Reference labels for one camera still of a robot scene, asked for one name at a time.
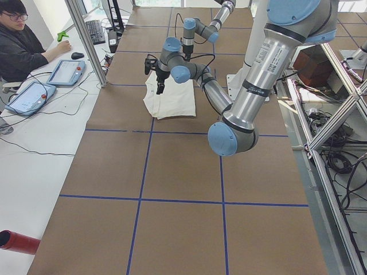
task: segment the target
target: keyboard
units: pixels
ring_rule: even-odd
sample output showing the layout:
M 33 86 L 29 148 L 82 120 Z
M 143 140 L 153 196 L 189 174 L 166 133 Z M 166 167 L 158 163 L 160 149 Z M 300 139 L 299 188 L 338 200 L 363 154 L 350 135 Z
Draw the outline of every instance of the keyboard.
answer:
M 103 44 L 106 42 L 104 38 L 104 32 L 101 26 L 101 21 L 99 20 L 90 20 L 85 23 L 87 27 L 88 33 L 91 36 L 93 45 Z

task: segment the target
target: person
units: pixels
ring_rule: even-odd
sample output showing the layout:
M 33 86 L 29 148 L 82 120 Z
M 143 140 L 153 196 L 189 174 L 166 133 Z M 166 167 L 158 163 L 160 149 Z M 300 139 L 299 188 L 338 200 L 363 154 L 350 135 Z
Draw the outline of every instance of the person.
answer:
M 31 71 L 71 50 L 69 41 L 44 50 L 27 19 L 21 0 L 0 0 L 0 76 L 5 82 L 24 81 Z

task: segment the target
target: white cloth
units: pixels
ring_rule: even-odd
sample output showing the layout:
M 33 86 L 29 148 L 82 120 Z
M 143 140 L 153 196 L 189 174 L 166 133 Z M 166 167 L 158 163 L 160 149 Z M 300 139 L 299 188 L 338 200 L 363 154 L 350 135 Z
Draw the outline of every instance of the white cloth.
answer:
M 189 80 L 177 84 L 170 76 L 165 80 L 165 90 L 157 95 L 157 75 L 153 71 L 147 81 L 147 94 L 143 99 L 152 117 L 196 116 L 194 85 Z

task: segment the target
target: green object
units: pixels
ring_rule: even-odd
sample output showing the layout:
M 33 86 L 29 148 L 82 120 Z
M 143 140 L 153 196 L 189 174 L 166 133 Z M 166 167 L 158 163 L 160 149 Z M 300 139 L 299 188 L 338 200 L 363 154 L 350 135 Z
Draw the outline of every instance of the green object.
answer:
M 57 34 L 57 42 L 60 42 L 61 40 L 63 40 L 63 37 L 69 37 L 69 35 L 67 35 L 65 30 Z

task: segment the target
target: hand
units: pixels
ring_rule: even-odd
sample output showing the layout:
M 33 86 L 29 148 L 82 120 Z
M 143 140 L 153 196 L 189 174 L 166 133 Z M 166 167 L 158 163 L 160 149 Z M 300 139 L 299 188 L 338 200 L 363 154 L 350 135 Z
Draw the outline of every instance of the hand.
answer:
M 71 44 L 69 43 L 68 40 L 62 41 L 60 42 L 57 46 L 56 46 L 58 52 L 61 53 L 66 53 L 68 51 L 71 50 Z

